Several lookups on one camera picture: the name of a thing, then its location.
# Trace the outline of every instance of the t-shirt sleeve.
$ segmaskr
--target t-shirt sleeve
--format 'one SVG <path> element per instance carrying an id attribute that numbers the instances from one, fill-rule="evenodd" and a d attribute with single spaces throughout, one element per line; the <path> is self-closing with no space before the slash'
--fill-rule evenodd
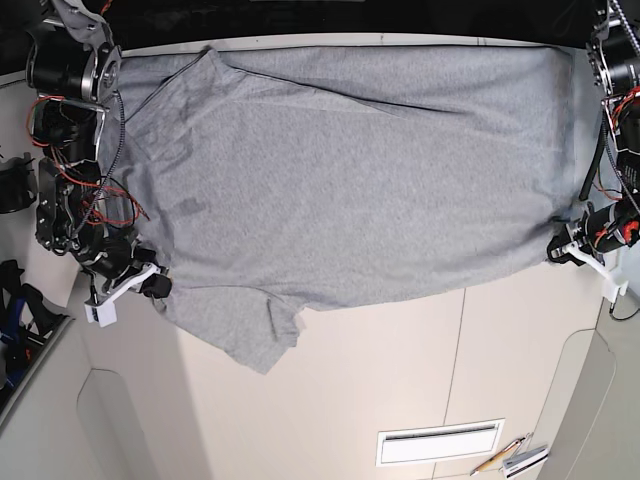
<path id="1" fill-rule="evenodd" d="M 118 89 L 122 94 L 126 117 L 129 118 L 169 77 L 197 57 L 198 54 L 194 53 L 125 58 L 118 76 Z"/>
<path id="2" fill-rule="evenodd" d="M 259 373 L 296 346 L 296 314 L 277 296 L 249 287 L 175 288 L 167 303 L 176 325 Z"/>

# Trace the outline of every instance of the gray fabric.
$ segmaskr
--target gray fabric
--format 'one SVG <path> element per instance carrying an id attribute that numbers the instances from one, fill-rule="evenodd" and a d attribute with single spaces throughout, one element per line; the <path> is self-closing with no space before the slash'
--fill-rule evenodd
<path id="1" fill-rule="evenodd" d="M 128 115 L 193 58 L 126 61 Z M 576 189 L 569 55 L 223 58 L 209 52 L 127 122 L 117 172 L 171 264 L 180 327 L 266 372 L 295 345 L 305 306 L 406 300 L 544 259 L 549 219 Z"/>

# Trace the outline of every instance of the metal bracket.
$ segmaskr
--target metal bracket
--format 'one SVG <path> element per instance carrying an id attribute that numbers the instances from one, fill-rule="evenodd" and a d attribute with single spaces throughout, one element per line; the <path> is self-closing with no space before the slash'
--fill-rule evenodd
<path id="1" fill-rule="evenodd" d="M 109 292 L 108 295 L 87 300 L 84 304 L 84 309 L 89 323 L 98 322 L 101 327 L 106 327 L 107 325 L 115 323 L 118 320 L 118 317 L 116 315 L 116 306 L 114 302 L 124 295 L 124 293 L 131 287 L 141 284 L 151 275 L 159 272 L 160 268 L 158 268 L 157 265 L 154 265 L 153 263 L 145 263 L 140 273 L 129 277 L 116 289 Z"/>
<path id="2" fill-rule="evenodd" d="M 582 252 L 576 246 L 568 246 L 567 253 L 570 253 L 578 260 L 581 260 L 589 265 L 604 278 L 604 282 L 602 283 L 602 296 L 609 302 L 615 303 L 618 295 L 624 296 L 627 293 L 629 281 L 624 277 L 622 268 L 619 265 L 612 270 L 608 270 L 595 258 Z"/>

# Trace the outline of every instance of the vent grille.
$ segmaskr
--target vent grille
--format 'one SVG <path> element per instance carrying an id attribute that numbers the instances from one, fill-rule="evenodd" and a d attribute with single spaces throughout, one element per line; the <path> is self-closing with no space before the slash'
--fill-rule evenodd
<path id="1" fill-rule="evenodd" d="M 376 465 L 431 463 L 496 451 L 504 419 L 466 425 L 380 432 Z"/>

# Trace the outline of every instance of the pen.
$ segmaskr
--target pen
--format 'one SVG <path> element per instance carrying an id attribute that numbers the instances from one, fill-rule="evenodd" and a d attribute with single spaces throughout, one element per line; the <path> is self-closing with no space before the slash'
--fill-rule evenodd
<path id="1" fill-rule="evenodd" d="M 474 468 L 473 471 L 469 475 L 473 477 L 474 475 L 477 475 L 478 473 L 482 472 L 483 470 L 485 470 L 486 468 L 491 466 L 491 464 L 493 464 L 494 462 L 496 462 L 496 461 L 500 460 L 501 458 L 503 458 L 504 456 L 506 456 L 511 450 L 513 450 L 514 448 L 517 448 L 520 445 L 522 445 L 522 443 L 526 439 L 527 439 L 527 437 L 522 437 L 522 438 L 515 439 L 513 442 L 511 442 L 509 445 L 504 447 L 502 450 L 500 450 L 498 453 L 496 453 L 489 460 L 484 462 L 482 465 L 479 465 L 478 467 Z"/>

